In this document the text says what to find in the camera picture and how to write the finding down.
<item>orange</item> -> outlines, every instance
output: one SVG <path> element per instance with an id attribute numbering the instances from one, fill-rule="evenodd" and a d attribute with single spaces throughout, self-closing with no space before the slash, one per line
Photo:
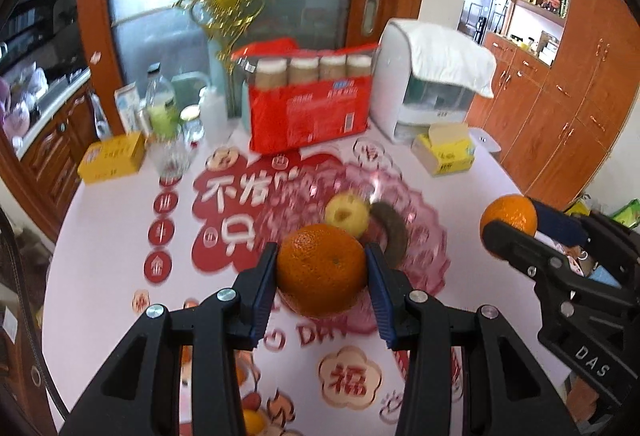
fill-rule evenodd
<path id="1" fill-rule="evenodd" d="M 267 427 L 266 422 L 258 412 L 243 409 L 242 417 L 244 418 L 244 428 L 248 436 L 255 436 Z"/>
<path id="2" fill-rule="evenodd" d="M 276 283 L 289 307 L 305 317 L 343 312 L 367 285 L 364 249 L 336 226 L 305 226 L 282 242 Z"/>
<path id="3" fill-rule="evenodd" d="M 538 215 L 533 203 L 520 194 L 508 194 L 489 204 L 480 218 L 480 239 L 484 227 L 493 220 L 502 220 L 530 236 L 538 229 Z"/>

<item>kitchen counter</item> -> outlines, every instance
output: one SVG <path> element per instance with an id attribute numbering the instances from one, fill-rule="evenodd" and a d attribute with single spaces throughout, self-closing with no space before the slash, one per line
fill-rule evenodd
<path id="1" fill-rule="evenodd" d="M 25 134 L 24 137 L 22 137 L 22 146 L 15 154 L 18 157 L 18 160 L 22 159 L 27 150 L 30 148 L 31 144 L 36 140 L 40 132 L 51 121 L 53 116 L 60 110 L 60 108 L 64 106 L 68 99 L 70 99 L 71 96 L 73 96 L 73 94 L 78 89 L 80 89 L 80 87 L 85 84 L 90 78 L 91 70 L 86 69 L 76 80 L 74 80 L 73 83 L 62 90 L 50 105 L 48 105 L 45 109 L 40 110 L 40 118 L 33 125 L 33 127 L 31 127 L 29 132 Z"/>

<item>wooden shelf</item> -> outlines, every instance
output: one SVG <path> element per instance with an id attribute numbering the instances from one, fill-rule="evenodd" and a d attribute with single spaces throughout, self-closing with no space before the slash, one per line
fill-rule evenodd
<path id="1" fill-rule="evenodd" d="M 531 4 L 525 0 L 512 0 L 517 6 L 521 6 L 530 12 L 538 14 L 540 17 L 544 17 L 545 19 L 556 23 L 558 26 L 562 26 L 564 28 L 564 24 L 566 23 L 566 19 L 560 17 L 557 13 L 550 12 L 541 6 L 537 6 L 535 4 Z"/>

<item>glass cup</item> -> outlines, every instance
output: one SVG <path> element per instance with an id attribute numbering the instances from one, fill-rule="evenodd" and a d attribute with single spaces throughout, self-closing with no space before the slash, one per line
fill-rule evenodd
<path id="1" fill-rule="evenodd" d="M 146 139 L 146 155 L 161 178 L 181 178 L 191 165 L 191 151 L 181 132 L 173 138 L 153 134 Z"/>

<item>white jar lid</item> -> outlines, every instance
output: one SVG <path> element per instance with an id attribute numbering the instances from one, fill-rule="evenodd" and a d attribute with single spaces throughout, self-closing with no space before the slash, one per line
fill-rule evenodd
<path id="1" fill-rule="evenodd" d="M 280 58 L 260 59 L 255 67 L 256 72 L 275 75 L 287 71 L 287 60 Z"/>
<path id="2" fill-rule="evenodd" d="M 347 62 L 347 55 L 327 55 L 320 59 L 324 66 L 344 66 Z"/>
<path id="3" fill-rule="evenodd" d="M 320 59 L 318 57 L 304 58 L 297 57 L 291 59 L 290 66 L 299 70 L 313 70 L 318 67 Z"/>
<path id="4" fill-rule="evenodd" d="M 370 68 L 371 61 L 372 59 L 368 55 L 349 55 L 347 64 L 354 68 Z"/>

